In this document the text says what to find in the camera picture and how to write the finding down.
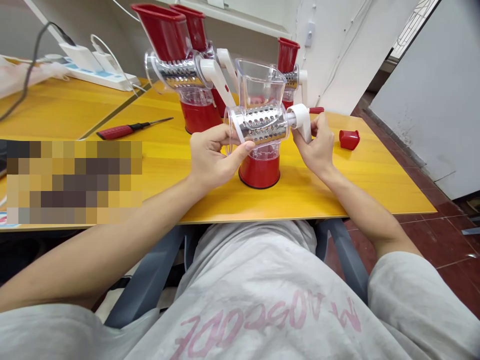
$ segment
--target hand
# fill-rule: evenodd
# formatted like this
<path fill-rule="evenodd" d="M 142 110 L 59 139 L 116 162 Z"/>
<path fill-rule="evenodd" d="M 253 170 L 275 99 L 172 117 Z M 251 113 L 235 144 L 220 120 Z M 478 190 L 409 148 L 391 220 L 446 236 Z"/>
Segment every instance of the hand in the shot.
<path fill-rule="evenodd" d="M 225 156 L 220 150 L 229 143 L 230 127 L 227 124 L 195 132 L 191 136 L 191 171 L 188 177 L 207 192 L 227 183 L 255 147 L 253 141 L 240 144 L 237 139 L 232 139 L 232 143 L 238 146 L 229 156 Z"/>
<path fill-rule="evenodd" d="M 303 162 L 320 179 L 326 172 L 334 169 L 332 160 L 334 152 L 334 134 L 330 131 L 329 123 L 324 112 L 319 114 L 315 120 L 310 123 L 311 133 L 314 138 L 307 144 L 298 132 L 292 130 L 293 141 L 300 151 Z"/>

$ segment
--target rotary cheese grater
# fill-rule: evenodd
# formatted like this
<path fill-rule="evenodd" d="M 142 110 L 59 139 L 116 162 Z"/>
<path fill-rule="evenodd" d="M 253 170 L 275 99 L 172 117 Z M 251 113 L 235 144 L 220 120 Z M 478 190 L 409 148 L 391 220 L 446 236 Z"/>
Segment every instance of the rotary cheese grater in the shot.
<path fill-rule="evenodd" d="M 154 4 L 134 4 L 153 51 L 145 55 L 147 76 L 153 88 L 162 81 L 180 97 L 189 133 L 222 123 L 211 92 L 215 85 L 225 104 L 235 106 L 220 66 L 205 59 L 192 43 L 184 14 Z"/>
<path fill-rule="evenodd" d="M 206 59 L 212 59 L 218 62 L 221 68 L 228 71 L 233 83 L 237 86 L 237 74 L 235 73 L 229 51 L 225 48 L 217 49 L 213 42 L 207 40 L 204 26 L 205 14 L 180 4 L 171 4 L 170 8 L 186 16 L 186 24 L 192 48 L 201 52 Z M 225 103 L 215 87 L 211 89 L 211 93 L 218 113 L 223 118 L 225 114 Z"/>
<path fill-rule="evenodd" d="M 245 59 L 235 61 L 240 106 L 227 107 L 224 121 L 230 125 L 230 154 L 234 144 L 257 145 L 242 162 L 240 179 L 255 189 L 272 187 L 280 179 L 280 142 L 298 129 L 311 141 L 309 109 L 303 104 L 282 104 L 287 79 L 275 67 Z"/>
<path fill-rule="evenodd" d="M 298 64 L 295 64 L 297 52 L 300 45 L 292 40 L 283 37 L 278 38 L 280 48 L 278 50 L 277 68 L 286 78 L 285 92 L 283 94 L 283 105 L 286 108 L 294 104 L 295 90 L 301 86 L 301 101 L 307 104 L 307 71 L 300 70 Z"/>

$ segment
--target white t-shirt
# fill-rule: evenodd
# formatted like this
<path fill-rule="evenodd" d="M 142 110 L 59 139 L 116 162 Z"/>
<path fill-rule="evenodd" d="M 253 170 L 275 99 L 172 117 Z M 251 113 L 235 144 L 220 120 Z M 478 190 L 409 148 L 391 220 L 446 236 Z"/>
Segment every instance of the white t-shirt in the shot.
<path fill-rule="evenodd" d="M 0 314 L 0 359 L 475 359 L 480 321 L 420 256 L 383 256 L 369 307 L 304 221 L 211 226 L 173 305 L 123 329 L 46 304 Z"/>

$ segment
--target red tile floor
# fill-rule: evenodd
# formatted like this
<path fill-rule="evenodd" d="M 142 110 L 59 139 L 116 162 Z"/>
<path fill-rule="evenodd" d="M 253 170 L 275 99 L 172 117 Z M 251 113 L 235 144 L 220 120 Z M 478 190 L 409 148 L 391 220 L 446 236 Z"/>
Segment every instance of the red tile floor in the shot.
<path fill-rule="evenodd" d="M 366 93 L 355 107 L 352 116 L 360 117 L 368 124 L 438 211 L 433 214 L 395 217 L 422 255 L 438 270 L 446 284 L 480 319 L 480 235 L 462 235 L 462 230 L 474 228 L 476 225 L 422 172 L 402 147 L 367 115 L 364 109 L 369 106 L 372 98 L 371 94 Z M 366 270 L 370 273 L 377 261 L 372 244 L 351 220 L 345 225 Z M 331 239 L 325 263 L 344 277 Z"/>

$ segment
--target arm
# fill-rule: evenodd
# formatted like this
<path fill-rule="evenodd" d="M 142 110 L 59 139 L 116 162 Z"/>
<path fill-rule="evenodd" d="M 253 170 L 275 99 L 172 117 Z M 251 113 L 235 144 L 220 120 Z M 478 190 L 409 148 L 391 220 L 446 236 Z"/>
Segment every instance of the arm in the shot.
<path fill-rule="evenodd" d="M 144 201 L 126 222 L 93 226 L 30 264 L 0 288 L 0 312 L 49 303 L 90 309 L 196 202 L 233 177 L 255 143 L 226 157 L 220 150 L 229 133 L 222 124 L 193 134 L 187 178 Z"/>
<path fill-rule="evenodd" d="M 371 241 L 377 258 L 394 251 L 422 256 L 392 214 L 334 166 L 334 134 L 329 129 L 325 113 L 321 113 L 311 127 L 316 138 L 310 144 L 296 130 L 292 131 L 303 161 L 335 194 L 348 216 Z"/>

